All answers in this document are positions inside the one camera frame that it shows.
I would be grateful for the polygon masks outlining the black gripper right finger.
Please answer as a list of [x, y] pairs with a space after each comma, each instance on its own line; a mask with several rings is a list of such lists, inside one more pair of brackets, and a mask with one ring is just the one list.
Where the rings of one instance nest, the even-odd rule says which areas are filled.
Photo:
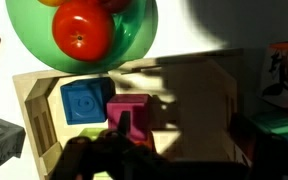
[[246, 166], [251, 166], [254, 159], [257, 139], [263, 131], [251, 119], [235, 113], [229, 124], [229, 135], [235, 145], [234, 158]]

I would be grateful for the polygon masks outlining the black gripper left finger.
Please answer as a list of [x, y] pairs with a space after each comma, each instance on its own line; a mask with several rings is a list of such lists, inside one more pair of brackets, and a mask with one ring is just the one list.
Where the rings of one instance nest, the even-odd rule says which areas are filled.
[[123, 111], [121, 113], [117, 131], [125, 138], [129, 138], [131, 126], [131, 113], [129, 111]]

